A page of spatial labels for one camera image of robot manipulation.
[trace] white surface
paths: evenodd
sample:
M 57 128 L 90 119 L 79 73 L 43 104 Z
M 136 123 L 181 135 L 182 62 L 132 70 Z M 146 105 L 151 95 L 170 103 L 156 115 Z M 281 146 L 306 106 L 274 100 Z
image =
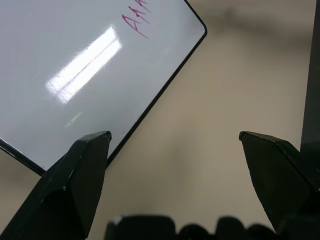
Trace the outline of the white surface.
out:
M 94 132 L 111 154 L 205 33 L 184 0 L 145 2 L 2 0 L 0 138 L 45 170 Z

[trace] whiteboard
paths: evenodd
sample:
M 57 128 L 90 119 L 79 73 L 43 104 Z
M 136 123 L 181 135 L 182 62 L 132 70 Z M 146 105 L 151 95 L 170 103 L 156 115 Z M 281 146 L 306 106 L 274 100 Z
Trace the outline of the whiteboard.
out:
M 0 146 L 44 171 L 100 131 L 113 158 L 207 34 L 185 0 L 2 0 L 0 30 Z

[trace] beige wall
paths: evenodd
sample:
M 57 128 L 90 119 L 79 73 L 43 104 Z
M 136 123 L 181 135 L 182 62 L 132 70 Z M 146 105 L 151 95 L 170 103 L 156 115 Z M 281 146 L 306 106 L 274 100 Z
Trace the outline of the beige wall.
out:
M 238 134 L 299 148 L 315 0 L 190 0 L 208 36 L 106 171 L 89 239 L 120 214 L 213 231 L 223 215 L 270 226 Z M 39 177 L 0 153 L 0 231 Z

